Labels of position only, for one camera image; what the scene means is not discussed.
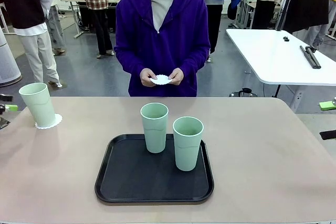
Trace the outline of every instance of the purple jacket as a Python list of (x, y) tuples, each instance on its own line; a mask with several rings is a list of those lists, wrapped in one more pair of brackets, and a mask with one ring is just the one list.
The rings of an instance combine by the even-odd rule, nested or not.
[[(117, 59), (131, 74), (132, 97), (195, 97), (197, 71), (209, 54), (207, 9), (203, 0), (174, 0), (159, 33), (153, 25), (151, 0), (121, 0), (117, 5)], [(181, 68), (184, 79), (171, 84), (144, 87), (144, 68), (169, 76)]]

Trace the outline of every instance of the green cup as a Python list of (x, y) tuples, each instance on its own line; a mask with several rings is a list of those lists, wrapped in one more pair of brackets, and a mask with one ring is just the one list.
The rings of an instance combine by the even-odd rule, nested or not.
[(38, 127), (49, 127), (56, 121), (48, 87), (44, 83), (32, 83), (19, 90)]
[(204, 125), (197, 118), (185, 116), (173, 123), (173, 130), (176, 166), (189, 172), (196, 166)]
[(141, 108), (146, 147), (151, 153), (160, 153), (166, 147), (168, 111), (161, 103), (149, 103)]

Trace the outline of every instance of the white paper coaster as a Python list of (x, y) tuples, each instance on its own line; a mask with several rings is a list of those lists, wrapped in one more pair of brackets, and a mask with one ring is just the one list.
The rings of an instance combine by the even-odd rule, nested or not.
[(166, 85), (170, 83), (172, 80), (169, 80), (168, 76), (165, 76), (163, 74), (160, 74), (157, 77), (157, 80), (154, 80), (153, 78), (150, 78), (150, 80), (155, 83), (156, 85)]
[(51, 125), (51, 126), (49, 126), (49, 127), (39, 127), (39, 126), (37, 126), (37, 123), (35, 123), (35, 127), (37, 127), (38, 129), (40, 129), (40, 130), (46, 130), (46, 129), (50, 129), (50, 128), (52, 128), (52, 127), (55, 127), (57, 124), (59, 124), (61, 121), (62, 121), (62, 119), (63, 119), (63, 117), (60, 115), (60, 114), (55, 114), (55, 117), (56, 117), (56, 121), (55, 121), (55, 123), (53, 124), (53, 125)]

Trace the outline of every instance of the person's right hand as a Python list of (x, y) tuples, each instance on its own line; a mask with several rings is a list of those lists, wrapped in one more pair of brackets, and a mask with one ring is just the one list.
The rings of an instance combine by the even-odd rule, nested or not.
[(152, 70), (150, 70), (149, 68), (142, 69), (142, 71), (140, 73), (141, 83), (145, 87), (150, 87), (151, 88), (151, 87), (155, 86), (155, 83), (153, 83), (149, 78), (153, 78), (154, 80), (157, 80), (157, 77), (153, 73)]

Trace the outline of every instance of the white pants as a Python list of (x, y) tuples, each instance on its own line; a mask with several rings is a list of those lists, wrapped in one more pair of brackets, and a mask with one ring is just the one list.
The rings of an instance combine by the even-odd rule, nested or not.
[(19, 36), (25, 49), (29, 65), (34, 74), (35, 82), (43, 82), (43, 65), (47, 69), (48, 81), (59, 82), (56, 62), (52, 53), (48, 31), (40, 35)]
[(335, 14), (336, 2), (334, 0), (329, 0), (329, 24), (309, 27), (306, 33), (306, 37), (303, 41), (311, 46), (319, 47), (323, 43), (324, 37), (331, 27), (331, 24), (335, 18)]

